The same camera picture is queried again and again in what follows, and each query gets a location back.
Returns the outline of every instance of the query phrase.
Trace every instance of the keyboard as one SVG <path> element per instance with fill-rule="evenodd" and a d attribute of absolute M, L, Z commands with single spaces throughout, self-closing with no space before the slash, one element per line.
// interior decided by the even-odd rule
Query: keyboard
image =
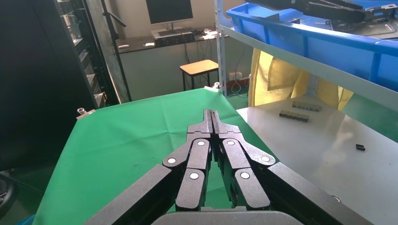
<path fill-rule="evenodd" d="M 175 30 L 166 30 L 166 31 L 161 31 L 159 32 L 160 36 L 167 36 L 167 35 L 172 35 L 172 34 L 181 34 L 181 33 L 186 33 L 193 31 L 194 29 L 192 27 L 186 27 L 186 28 L 180 28 L 180 29 L 175 29 Z"/>

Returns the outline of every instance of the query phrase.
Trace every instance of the yellow curtain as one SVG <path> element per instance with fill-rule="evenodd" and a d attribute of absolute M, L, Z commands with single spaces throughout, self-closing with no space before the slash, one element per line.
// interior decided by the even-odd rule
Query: yellow curtain
<path fill-rule="evenodd" d="M 249 106 L 295 98 L 306 93 L 310 74 L 261 50 L 254 49 Z M 353 92 L 322 78 L 315 91 L 319 99 L 341 110 Z"/>

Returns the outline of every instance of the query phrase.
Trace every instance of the wooden stool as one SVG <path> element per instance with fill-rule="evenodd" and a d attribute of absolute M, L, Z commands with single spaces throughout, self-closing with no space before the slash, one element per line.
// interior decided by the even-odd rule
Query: wooden stool
<path fill-rule="evenodd" d="M 193 80 L 194 77 L 202 75 L 207 73 L 207 85 L 210 87 L 210 72 L 217 71 L 217 79 L 219 80 L 218 77 L 218 64 L 211 61 L 211 60 L 203 60 L 199 62 L 194 62 L 190 64 L 186 64 L 183 66 L 180 66 L 181 71 L 183 72 L 183 84 L 184 84 L 184 90 L 185 89 L 185 74 L 188 74 L 191 76 L 191 83 L 192 83 L 192 88 L 195 89 L 195 82 Z"/>

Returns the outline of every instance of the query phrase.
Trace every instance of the black cabinet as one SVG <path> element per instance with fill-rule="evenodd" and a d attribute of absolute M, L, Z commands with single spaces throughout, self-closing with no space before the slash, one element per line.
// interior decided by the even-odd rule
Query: black cabinet
<path fill-rule="evenodd" d="M 57 158 L 77 109 L 119 104 L 81 0 L 0 1 L 0 171 Z"/>

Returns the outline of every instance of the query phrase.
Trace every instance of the blue plastic bin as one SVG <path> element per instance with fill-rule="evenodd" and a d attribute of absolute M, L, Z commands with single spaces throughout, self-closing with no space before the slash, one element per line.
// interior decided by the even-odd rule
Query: blue plastic bin
<path fill-rule="evenodd" d="M 397 4 L 355 1 L 364 8 Z M 279 14 L 279 21 L 267 18 Z M 227 10 L 235 31 L 398 91 L 398 42 L 329 30 L 325 19 L 294 9 L 272 11 L 251 3 Z M 300 19 L 301 24 L 290 23 Z"/>

